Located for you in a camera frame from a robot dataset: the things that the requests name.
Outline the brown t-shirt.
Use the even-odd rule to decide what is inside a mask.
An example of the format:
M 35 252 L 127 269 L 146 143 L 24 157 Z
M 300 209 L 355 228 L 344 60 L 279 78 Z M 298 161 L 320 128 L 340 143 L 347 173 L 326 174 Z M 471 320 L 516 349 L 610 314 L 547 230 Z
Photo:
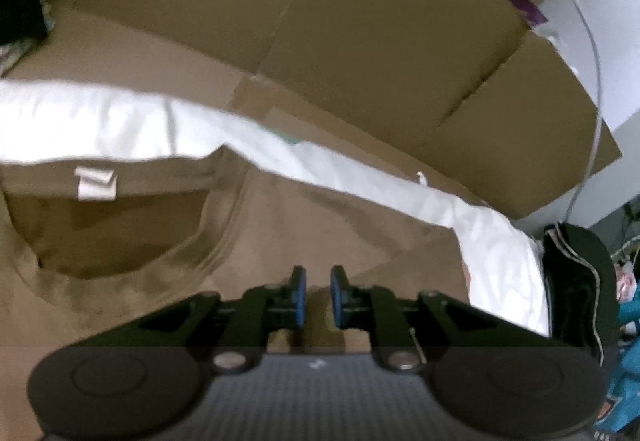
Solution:
M 273 352 L 368 349 L 330 317 L 341 265 L 363 285 L 412 298 L 469 297 L 454 232 L 372 201 L 265 172 L 233 150 L 202 159 L 104 162 L 116 192 L 79 196 L 79 164 L 1 169 L 1 435 L 33 440 L 26 381 L 47 353 L 200 291 L 239 298 L 307 272 L 303 335 L 273 334 Z

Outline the black garment right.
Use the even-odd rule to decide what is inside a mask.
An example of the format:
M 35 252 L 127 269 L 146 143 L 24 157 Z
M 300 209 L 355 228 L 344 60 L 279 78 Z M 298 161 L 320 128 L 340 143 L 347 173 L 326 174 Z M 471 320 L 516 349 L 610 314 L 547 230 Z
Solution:
M 609 369 L 616 359 L 620 305 L 608 250 L 596 234 L 566 222 L 544 228 L 542 249 L 550 336 Z

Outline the brown cardboard sheet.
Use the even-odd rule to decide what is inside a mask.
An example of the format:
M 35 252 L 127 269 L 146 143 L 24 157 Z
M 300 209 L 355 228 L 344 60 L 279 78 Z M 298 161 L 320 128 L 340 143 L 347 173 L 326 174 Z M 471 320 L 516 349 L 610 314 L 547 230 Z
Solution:
M 620 157 L 509 0 L 56 0 L 14 79 L 155 92 L 372 136 L 513 219 Z

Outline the blue patterned cloth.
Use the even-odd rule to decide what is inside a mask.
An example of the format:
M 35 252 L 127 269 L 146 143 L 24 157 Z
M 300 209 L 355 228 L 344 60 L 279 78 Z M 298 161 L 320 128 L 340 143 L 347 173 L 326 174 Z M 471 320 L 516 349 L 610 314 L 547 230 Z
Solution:
M 596 425 L 620 432 L 639 417 L 639 288 L 634 297 L 620 305 L 620 332 L 617 365 L 608 386 Z

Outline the white bear print duvet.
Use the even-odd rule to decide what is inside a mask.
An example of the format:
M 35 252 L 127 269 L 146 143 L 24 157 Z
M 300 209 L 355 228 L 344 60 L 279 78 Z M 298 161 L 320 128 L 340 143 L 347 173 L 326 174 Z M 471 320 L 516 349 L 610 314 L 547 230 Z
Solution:
M 332 188 L 454 231 L 471 272 L 472 305 L 547 335 L 548 299 L 536 242 L 494 209 L 404 180 L 262 124 L 162 94 L 68 81 L 1 83 L 1 159 L 142 161 L 203 158 L 221 146 L 262 170 Z

